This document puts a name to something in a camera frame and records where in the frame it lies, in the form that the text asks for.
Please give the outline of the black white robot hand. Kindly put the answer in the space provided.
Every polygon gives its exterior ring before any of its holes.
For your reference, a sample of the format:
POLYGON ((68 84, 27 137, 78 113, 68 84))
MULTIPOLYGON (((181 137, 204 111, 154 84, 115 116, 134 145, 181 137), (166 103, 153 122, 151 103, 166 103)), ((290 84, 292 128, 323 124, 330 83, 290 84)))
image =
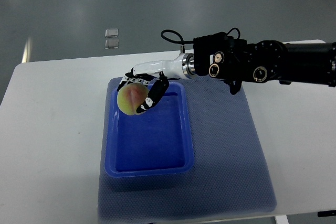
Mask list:
POLYGON ((121 79, 117 92, 132 83, 140 83, 148 87, 149 92, 145 101, 137 108, 136 115, 139 115, 159 103, 169 87, 170 80, 187 80, 195 75, 193 54, 181 53, 173 60, 152 61, 134 66, 121 79))

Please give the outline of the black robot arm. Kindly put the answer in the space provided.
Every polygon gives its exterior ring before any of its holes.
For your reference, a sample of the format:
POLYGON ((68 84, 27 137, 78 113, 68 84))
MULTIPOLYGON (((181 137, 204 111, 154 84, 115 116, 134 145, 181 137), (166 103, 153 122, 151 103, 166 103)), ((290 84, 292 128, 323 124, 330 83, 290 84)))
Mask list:
POLYGON ((335 87, 335 43, 284 43, 263 40, 249 44, 220 32, 193 39, 194 68, 198 76, 219 79, 231 94, 243 82, 293 82, 335 87))

